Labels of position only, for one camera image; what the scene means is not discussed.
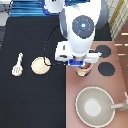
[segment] black tablecloth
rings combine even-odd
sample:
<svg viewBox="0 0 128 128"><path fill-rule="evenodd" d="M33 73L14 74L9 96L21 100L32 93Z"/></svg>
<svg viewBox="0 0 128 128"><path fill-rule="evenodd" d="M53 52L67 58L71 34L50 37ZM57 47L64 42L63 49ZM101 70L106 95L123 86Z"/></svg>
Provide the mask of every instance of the black tablecloth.
<svg viewBox="0 0 128 128"><path fill-rule="evenodd" d="M45 75L31 70L32 61L43 56L58 16L11 17L0 51L0 128L66 128L66 68L53 66ZM46 57L54 61L59 41L65 40L59 27L52 34ZM23 73L11 74L19 53L23 53Z"/></svg>

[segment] saucer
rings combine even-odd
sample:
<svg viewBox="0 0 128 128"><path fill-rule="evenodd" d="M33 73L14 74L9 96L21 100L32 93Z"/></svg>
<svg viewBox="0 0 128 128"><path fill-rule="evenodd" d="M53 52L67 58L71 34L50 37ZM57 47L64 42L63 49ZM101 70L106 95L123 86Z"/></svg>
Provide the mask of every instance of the saucer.
<svg viewBox="0 0 128 128"><path fill-rule="evenodd" d="M51 64L50 60L46 57L45 57L45 63L47 65ZM32 65L31 65L31 68L32 68L33 72L36 73L36 74L40 74L40 75L47 73L50 69L50 66L47 66L45 63L44 63L44 57L36 58L32 62Z"/></svg>

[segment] table surface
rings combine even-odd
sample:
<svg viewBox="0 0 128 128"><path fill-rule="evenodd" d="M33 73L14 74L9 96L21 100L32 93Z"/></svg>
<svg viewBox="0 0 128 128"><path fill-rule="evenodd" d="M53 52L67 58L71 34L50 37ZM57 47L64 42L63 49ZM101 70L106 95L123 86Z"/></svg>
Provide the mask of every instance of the table surface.
<svg viewBox="0 0 128 128"><path fill-rule="evenodd" d="M96 49L98 45L107 45L111 48L111 55L107 58L99 59L94 64L90 74L86 77L80 77L76 74L72 67L66 67L66 128L89 128L84 124L75 110L75 100L78 93L89 86L96 86L106 90L113 98L114 103L120 103L125 100L124 92L126 87L123 80L122 70L113 41L94 41L92 49ZM98 65L101 62L110 62L115 67L115 73L112 76L102 76L98 71ZM128 110L116 111L113 121L105 128L128 128Z"/></svg>
<svg viewBox="0 0 128 128"><path fill-rule="evenodd" d="M58 17L7 20L0 50L0 128L66 127L66 66L53 66L45 75L31 69L33 60L43 57L46 39L58 23ZM58 27L46 49L52 64L56 63L55 48L61 40ZM11 72L20 52L23 73L15 77Z"/></svg>

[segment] wooden table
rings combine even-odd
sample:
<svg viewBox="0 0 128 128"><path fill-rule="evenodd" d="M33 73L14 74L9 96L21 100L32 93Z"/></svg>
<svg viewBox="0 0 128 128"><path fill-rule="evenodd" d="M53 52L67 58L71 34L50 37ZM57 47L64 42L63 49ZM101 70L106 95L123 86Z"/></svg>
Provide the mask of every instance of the wooden table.
<svg viewBox="0 0 128 128"><path fill-rule="evenodd" d="M115 42L94 41L92 49L95 50L98 45L107 45L111 48L111 55L107 58L100 58L98 63L94 64L88 76L80 77L72 67L66 67L66 128L90 128L80 120L75 110L76 96L86 87L97 86L106 90L112 96L115 103L120 103L126 99L124 95L126 87ZM98 65L101 62L112 63L115 67L114 75L109 77L102 76L98 71ZM128 128L128 110L116 111L113 121L105 128Z"/></svg>

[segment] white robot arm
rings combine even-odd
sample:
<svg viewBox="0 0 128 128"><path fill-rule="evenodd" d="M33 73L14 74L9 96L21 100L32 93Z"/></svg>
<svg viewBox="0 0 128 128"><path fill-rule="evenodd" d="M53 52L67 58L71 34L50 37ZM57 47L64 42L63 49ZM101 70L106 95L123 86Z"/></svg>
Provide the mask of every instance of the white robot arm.
<svg viewBox="0 0 128 128"><path fill-rule="evenodd" d="M63 8L59 15L60 30L67 41L58 42L55 60L68 61L70 66L84 66L86 62L98 61L101 53L90 53L89 50L94 40L102 2L103 0L91 0Z"/></svg>

